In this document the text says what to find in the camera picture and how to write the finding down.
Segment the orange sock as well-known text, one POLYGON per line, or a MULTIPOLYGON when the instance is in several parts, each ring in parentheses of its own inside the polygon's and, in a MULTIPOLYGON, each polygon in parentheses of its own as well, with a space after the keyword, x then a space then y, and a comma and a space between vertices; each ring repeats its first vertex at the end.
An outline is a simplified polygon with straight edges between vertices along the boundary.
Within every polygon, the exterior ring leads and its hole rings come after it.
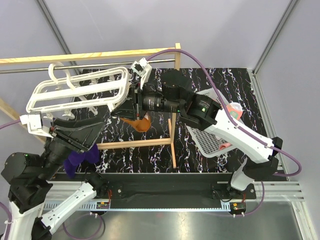
POLYGON ((125 118, 120 118, 123 122, 132 126, 137 132, 144 133, 147 132, 151 127, 151 118, 148 113, 146 113, 143 119, 139 120, 128 120, 125 118))

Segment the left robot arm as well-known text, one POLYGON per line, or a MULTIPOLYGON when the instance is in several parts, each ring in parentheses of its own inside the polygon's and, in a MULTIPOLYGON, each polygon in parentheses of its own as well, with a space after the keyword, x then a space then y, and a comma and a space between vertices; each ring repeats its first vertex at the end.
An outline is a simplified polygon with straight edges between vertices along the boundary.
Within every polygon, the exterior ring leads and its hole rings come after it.
POLYGON ((85 202, 108 194, 108 181, 89 173, 77 190, 53 210, 43 214, 45 199, 55 175, 72 152, 91 150, 102 131, 100 117, 82 120, 54 119, 41 155, 11 154, 1 172, 9 184, 8 219, 2 240, 50 240, 58 228, 85 202))

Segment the purple sock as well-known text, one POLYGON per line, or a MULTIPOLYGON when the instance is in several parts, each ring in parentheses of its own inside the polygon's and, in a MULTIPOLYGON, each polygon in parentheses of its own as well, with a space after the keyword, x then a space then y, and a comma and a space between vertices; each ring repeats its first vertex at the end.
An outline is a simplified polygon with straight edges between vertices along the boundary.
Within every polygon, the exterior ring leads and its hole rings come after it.
POLYGON ((77 167, 84 161, 90 164, 96 164, 100 160, 100 151, 98 146, 94 144, 89 151, 77 153, 72 151, 63 162, 64 170, 71 179, 75 177, 77 167))

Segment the white plastic clip hanger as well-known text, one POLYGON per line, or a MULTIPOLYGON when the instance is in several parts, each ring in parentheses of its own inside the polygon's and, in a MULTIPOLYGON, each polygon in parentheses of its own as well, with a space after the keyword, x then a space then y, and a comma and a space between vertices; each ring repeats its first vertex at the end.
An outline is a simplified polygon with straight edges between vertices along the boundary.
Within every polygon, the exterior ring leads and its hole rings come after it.
POLYGON ((61 62, 51 63, 48 66, 49 80, 40 82, 34 89, 26 105, 26 112, 53 113, 57 111, 89 108, 94 115, 98 114, 96 107, 107 106, 109 111, 113 111, 123 103, 129 92, 130 79, 132 75, 125 67, 114 67, 106 70, 95 71, 91 73, 72 76, 69 70, 65 69, 64 78, 56 78, 54 74, 55 67, 62 67, 61 62), (120 79, 111 80, 102 83, 80 86, 82 81, 99 79, 119 75, 120 79), (85 95, 108 92, 117 90, 117 94, 110 97, 86 99, 85 95), (68 102, 53 105, 44 105, 36 107, 37 102, 46 102, 63 98, 78 97, 78 102, 68 102))

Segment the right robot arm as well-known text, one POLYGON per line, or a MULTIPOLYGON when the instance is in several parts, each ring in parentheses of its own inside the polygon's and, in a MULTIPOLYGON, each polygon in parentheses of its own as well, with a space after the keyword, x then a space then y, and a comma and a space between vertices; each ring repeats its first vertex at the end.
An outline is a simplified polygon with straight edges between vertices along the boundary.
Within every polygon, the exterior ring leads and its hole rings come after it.
POLYGON ((248 156, 227 185, 228 195, 239 198, 249 184, 276 173, 277 150, 282 140, 267 138, 248 128, 223 109, 222 101, 194 93, 191 80, 176 69, 164 73, 161 91, 149 83, 133 83, 126 101, 117 106, 112 117, 127 121, 141 120, 147 112, 178 113, 186 126, 218 136, 248 156))

